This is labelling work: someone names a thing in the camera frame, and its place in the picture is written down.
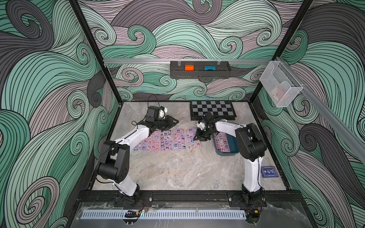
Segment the pink sticker sheet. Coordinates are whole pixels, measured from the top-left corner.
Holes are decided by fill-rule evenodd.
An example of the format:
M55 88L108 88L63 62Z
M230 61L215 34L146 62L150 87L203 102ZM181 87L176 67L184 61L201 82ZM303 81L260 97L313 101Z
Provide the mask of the pink sticker sheet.
M161 131L155 131L147 138L147 151L158 152L161 150Z
M172 131L173 136L173 150L185 151L186 150L186 133L184 129L174 129Z
M160 151L173 151L173 133L171 130L161 132Z
M151 143L148 140L141 141L137 146L134 147L134 151L150 151Z
M201 146L200 141L194 139L196 130L196 128L189 128L185 130L187 150L193 150Z

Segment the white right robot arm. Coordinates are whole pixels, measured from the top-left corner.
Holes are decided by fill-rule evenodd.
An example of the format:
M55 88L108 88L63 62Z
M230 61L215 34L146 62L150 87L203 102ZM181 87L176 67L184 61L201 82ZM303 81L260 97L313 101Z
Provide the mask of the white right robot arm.
M212 135L225 133L236 138L238 151L245 159L244 182L242 185L241 200L245 205L262 202L264 188L261 185L260 173L262 160L267 150L258 127L253 124L238 124L223 118L215 118L207 113L197 124L194 140L208 141Z

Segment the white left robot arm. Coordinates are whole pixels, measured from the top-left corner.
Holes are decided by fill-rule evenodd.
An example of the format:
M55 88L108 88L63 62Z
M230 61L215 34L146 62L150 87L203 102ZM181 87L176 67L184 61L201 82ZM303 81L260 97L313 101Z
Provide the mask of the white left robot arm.
M146 117L137 122L136 127L125 136L107 143L109 148L100 155L95 167L96 174L112 184L119 192L132 197L138 185L129 176L130 151L141 141L147 139L154 131L167 131L176 126L179 120L167 115L164 118Z

